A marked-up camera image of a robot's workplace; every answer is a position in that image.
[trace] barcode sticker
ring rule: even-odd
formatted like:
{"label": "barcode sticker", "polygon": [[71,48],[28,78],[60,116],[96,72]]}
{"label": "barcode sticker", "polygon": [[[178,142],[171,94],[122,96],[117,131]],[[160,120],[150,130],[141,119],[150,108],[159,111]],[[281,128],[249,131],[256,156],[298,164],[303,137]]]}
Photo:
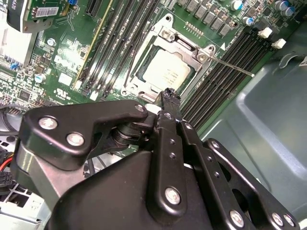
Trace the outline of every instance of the barcode sticker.
{"label": "barcode sticker", "polygon": [[40,7],[37,9],[36,18],[47,17],[57,15],[59,11],[58,7]]}

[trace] screw hole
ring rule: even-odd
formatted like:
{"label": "screw hole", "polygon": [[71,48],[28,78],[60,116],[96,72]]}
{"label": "screw hole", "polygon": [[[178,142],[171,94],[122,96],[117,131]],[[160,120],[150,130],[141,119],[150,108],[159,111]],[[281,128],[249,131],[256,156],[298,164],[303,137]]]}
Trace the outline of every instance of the screw hole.
{"label": "screw hole", "polygon": [[175,159],[176,158],[176,154],[174,154],[173,152],[171,152],[171,154],[169,155],[170,158]]}

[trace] screw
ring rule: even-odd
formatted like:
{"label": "screw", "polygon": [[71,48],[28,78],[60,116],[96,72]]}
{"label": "screw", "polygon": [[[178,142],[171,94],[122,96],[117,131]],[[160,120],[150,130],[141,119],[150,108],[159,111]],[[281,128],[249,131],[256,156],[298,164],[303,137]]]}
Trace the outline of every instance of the screw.
{"label": "screw", "polygon": [[273,213],[272,217],[273,217],[274,221],[276,222],[276,224],[278,224],[279,226],[283,226],[283,220],[281,219],[281,217],[277,213]]}
{"label": "screw", "polygon": [[216,141],[212,141],[212,145],[213,145],[214,147],[216,147],[216,148],[219,148],[219,147],[220,147],[219,144],[216,143]]}
{"label": "screw", "polygon": [[292,227],[295,226],[295,224],[294,224],[293,220],[291,219],[291,217],[289,217],[287,214],[284,214],[283,217],[286,219],[286,221],[287,221]]}
{"label": "screw", "polygon": [[136,108],[137,110],[139,110],[140,112],[144,112],[144,109],[143,109],[143,107],[142,107],[140,104],[137,104],[137,105],[135,106],[135,108]]}
{"label": "screw", "polygon": [[208,59],[208,56],[203,53],[199,53],[196,58],[200,63],[204,63]]}
{"label": "screw", "polygon": [[171,36],[171,33],[168,30],[163,30],[161,35],[163,38],[168,39]]}
{"label": "screw", "polygon": [[187,127],[188,129],[193,129],[192,125],[190,125],[189,123],[186,123],[186,127]]}
{"label": "screw", "polygon": [[50,117],[43,117],[38,121],[39,126],[43,129],[55,129],[58,126],[58,123],[55,119]]}
{"label": "screw", "polygon": [[179,193],[171,187],[166,188],[165,196],[167,200],[169,201],[169,203],[173,205],[178,205],[180,203],[181,199],[180,199]]}
{"label": "screw", "polygon": [[244,226],[243,218],[241,217],[240,213],[238,213],[235,210],[230,211],[230,217],[232,221],[237,225],[239,228],[242,228]]}
{"label": "screw", "polygon": [[164,116],[166,116],[166,117],[167,117],[168,119],[170,119],[170,120],[172,119],[172,115],[169,114],[169,113],[165,113]]}
{"label": "screw", "polygon": [[84,143],[84,138],[78,133],[70,133],[66,137],[67,142],[73,146],[81,146]]}

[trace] electrolytic capacitor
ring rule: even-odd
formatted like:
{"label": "electrolytic capacitor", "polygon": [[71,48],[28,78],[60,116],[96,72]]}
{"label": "electrolytic capacitor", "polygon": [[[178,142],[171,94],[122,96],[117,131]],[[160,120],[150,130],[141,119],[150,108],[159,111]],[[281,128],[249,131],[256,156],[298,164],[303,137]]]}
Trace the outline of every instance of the electrolytic capacitor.
{"label": "electrolytic capacitor", "polygon": [[285,17],[291,17],[295,12],[295,8],[294,7],[288,7],[285,11],[281,12],[282,16]]}
{"label": "electrolytic capacitor", "polygon": [[277,1],[275,2],[274,8],[277,11],[285,11],[288,8],[289,3],[287,1]]}
{"label": "electrolytic capacitor", "polygon": [[251,26],[254,22],[253,18],[249,18],[249,17],[244,17],[242,21],[247,26]]}
{"label": "electrolytic capacitor", "polygon": [[240,1],[240,0],[234,0],[234,1],[232,1],[231,4],[230,4],[230,8],[231,8],[233,11],[240,10],[240,9],[242,9],[242,7],[243,7],[243,3],[242,3],[242,1]]}

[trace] heatsink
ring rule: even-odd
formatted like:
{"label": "heatsink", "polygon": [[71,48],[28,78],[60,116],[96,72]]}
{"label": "heatsink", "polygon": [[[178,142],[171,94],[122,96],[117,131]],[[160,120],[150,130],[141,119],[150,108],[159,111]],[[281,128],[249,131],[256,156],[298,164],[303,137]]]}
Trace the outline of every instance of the heatsink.
{"label": "heatsink", "polygon": [[6,10],[0,11],[0,57],[5,58],[9,63],[16,63],[20,67],[27,66],[31,59],[37,33],[20,33],[7,24],[6,17]]}

